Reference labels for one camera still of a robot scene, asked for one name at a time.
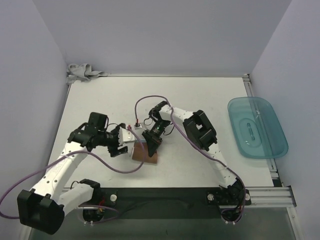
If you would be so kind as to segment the orange brown bear towel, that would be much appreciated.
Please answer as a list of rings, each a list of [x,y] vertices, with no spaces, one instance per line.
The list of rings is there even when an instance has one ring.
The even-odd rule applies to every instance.
[[[142,142],[142,145],[136,141],[133,144],[131,153],[131,159],[137,162],[144,162],[147,164],[158,164],[158,152],[156,151],[152,156],[149,156],[148,146],[146,142]]]

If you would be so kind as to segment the grey towel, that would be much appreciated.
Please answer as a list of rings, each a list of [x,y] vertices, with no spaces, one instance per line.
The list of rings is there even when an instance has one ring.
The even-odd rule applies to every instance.
[[[81,65],[72,63],[67,66],[66,84],[72,85],[76,81],[90,82],[98,78],[107,77],[108,74],[104,71],[93,70],[88,63]]]

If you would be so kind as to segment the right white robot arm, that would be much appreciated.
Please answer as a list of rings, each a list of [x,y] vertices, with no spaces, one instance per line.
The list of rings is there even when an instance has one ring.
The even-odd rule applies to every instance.
[[[224,203],[243,208],[246,203],[246,187],[225,160],[219,145],[217,132],[203,110],[187,111],[162,101],[149,111],[154,125],[142,132],[148,153],[153,156],[163,142],[162,136],[169,125],[174,128],[200,154],[208,159],[219,186],[223,189],[221,198]]]

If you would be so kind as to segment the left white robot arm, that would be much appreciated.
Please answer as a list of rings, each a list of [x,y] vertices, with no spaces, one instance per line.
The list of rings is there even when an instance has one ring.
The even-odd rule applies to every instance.
[[[106,147],[111,157],[127,153],[128,148],[121,142],[125,123],[107,131],[107,120],[107,115],[91,112],[88,122],[70,133],[58,160],[48,166],[43,178],[30,190],[19,193],[17,206],[22,225],[53,235],[73,209],[101,206],[103,192],[96,181],[83,179],[70,191],[63,192],[63,189],[79,164],[92,155],[96,147]]]

